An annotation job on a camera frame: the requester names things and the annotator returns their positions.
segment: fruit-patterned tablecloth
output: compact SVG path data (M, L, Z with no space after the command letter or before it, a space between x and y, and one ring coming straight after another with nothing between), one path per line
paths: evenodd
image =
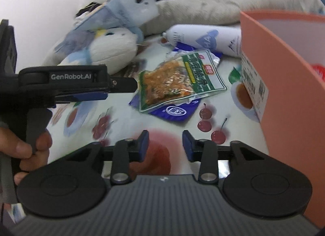
M154 70L171 51L157 39L120 74L135 76L140 70ZM268 153L264 135L247 91L240 81L241 60L224 56L217 67L227 91L203 98L195 113L184 122L169 122L143 114L129 106L134 94L109 94L106 100L61 104L53 109L48 130L53 138L49 162L90 142L114 145L118 140L137 138L149 131L149 149L143 163L131 163L131 174L198 173L199 163L189 163L182 147L182 132L196 139L229 145L240 140ZM109 163L104 175L109 176Z

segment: human hand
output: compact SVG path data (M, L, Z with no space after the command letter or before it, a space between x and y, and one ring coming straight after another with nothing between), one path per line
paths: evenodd
M36 153L32 154L29 144L20 140L11 130L0 127L0 152L21 159L20 168L23 171L33 171L48 163L49 148L52 138L48 131L42 133L36 140ZM27 175L19 172L14 176L16 185Z

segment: white wall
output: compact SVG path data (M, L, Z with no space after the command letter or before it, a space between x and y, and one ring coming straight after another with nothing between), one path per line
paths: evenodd
M15 28L17 69L40 65L53 44L72 27L74 15L92 1L0 0L0 20Z

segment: cherry stem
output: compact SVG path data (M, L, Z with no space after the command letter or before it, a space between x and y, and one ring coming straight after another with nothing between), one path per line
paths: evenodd
M227 121L228 118L225 118L224 122L222 123L222 126L220 128L220 130L222 130L223 126L225 125L225 122Z

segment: gray ribbed surface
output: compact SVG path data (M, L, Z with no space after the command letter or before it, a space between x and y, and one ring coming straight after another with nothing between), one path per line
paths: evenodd
M28 216L12 232L16 236L314 236L318 232L301 215L274 221L244 215L230 207L216 187L193 182L191 175L168 176L165 182L160 178L138 176L132 184L115 186L99 206L79 217Z

